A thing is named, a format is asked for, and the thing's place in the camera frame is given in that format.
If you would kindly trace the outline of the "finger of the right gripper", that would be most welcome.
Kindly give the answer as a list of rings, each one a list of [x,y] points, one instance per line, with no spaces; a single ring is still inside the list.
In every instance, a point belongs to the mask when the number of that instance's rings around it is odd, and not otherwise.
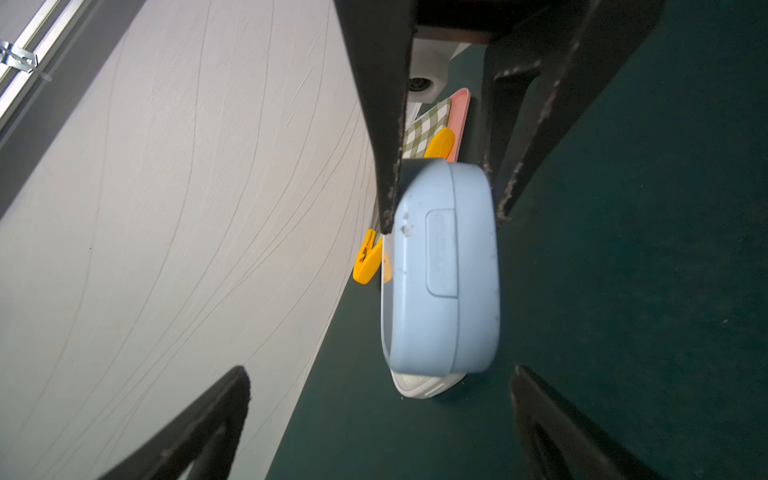
[[[658,23],[661,1],[553,1],[488,45],[482,157],[494,213],[514,204],[554,147]]]
[[[378,218],[389,234],[399,201],[414,1],[334,2],[371,143]]]

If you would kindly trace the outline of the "aluminium crossbar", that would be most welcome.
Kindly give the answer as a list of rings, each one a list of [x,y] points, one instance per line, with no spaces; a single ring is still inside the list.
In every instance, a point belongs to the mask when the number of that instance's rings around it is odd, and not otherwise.
[[[7,1],[1,4],[1,134],[52,80],[55,64],[83,28],[95,1]]]

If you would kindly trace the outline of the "blue alarm clock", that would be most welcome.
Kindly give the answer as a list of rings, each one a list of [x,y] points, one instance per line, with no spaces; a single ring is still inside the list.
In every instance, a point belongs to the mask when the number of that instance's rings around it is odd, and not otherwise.
[[[445,377],[492,364],[501,329],[497,227],[477,165],[404,163],[383,239],[381,342],[398,373]]]

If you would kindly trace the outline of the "white alarm clock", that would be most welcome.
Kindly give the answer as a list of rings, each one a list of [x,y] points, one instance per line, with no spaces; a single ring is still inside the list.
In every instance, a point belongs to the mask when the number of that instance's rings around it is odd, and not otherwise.
[[[410,375],[391,371],[395,388],[401,396],[410,399],[426,400],[448,391],[458,385],[465,373],[450,374],[445,377]]]

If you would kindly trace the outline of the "pink tray checkered cloth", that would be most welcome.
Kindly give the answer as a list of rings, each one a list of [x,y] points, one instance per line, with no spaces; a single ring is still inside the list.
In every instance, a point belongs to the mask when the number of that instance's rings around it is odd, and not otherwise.
[[[402,157],[458,161],[471,94],[461,88],[417,117],[405,130]]]

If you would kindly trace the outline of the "yellow steel tongs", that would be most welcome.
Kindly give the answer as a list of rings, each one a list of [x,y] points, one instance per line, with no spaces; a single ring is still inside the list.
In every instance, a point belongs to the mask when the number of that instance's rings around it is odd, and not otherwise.
[[[425,158],[446,158],[456,141],[456,134],[445,127],[429,141]],[[361,285],[368,284],[379,270],[383,258],[383,240],[374,229],[368,229],[353,268],[353,280]]]

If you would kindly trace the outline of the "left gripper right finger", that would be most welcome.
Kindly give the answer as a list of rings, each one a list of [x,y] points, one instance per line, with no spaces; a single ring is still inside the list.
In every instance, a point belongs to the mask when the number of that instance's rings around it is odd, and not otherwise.
[[[518,438],[533,479],[659,479],[532,369],[518,365],[510,382]]]

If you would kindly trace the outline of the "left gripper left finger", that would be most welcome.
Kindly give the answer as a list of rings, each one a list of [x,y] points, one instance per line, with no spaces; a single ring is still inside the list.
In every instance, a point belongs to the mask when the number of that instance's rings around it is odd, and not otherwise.
[[[250,401],[250,380],[235,366],[104,479],[227,479]]]

